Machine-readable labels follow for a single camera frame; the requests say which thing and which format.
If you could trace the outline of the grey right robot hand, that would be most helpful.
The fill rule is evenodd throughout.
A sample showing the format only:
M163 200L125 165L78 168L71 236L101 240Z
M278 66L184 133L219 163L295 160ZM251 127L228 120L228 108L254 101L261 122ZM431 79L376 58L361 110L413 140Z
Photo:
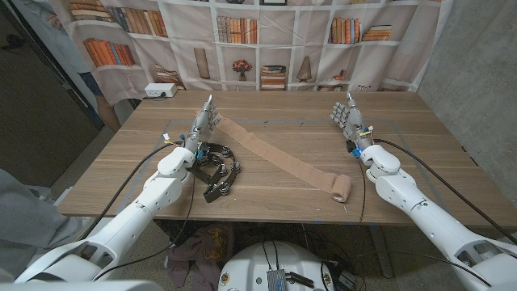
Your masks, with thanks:
M336 102L330 119L343 131L349 152L362 152L372 145L372 130L364 123L364 119L355 99L350 92L346 93L347 104Z

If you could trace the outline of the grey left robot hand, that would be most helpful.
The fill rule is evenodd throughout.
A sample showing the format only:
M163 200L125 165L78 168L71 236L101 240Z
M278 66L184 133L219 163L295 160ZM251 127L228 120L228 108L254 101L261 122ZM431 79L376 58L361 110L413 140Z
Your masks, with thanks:
M190 132L185 138L184 147L195 153L201 143L209 140L220 120L213 97L210 95L193 120Z

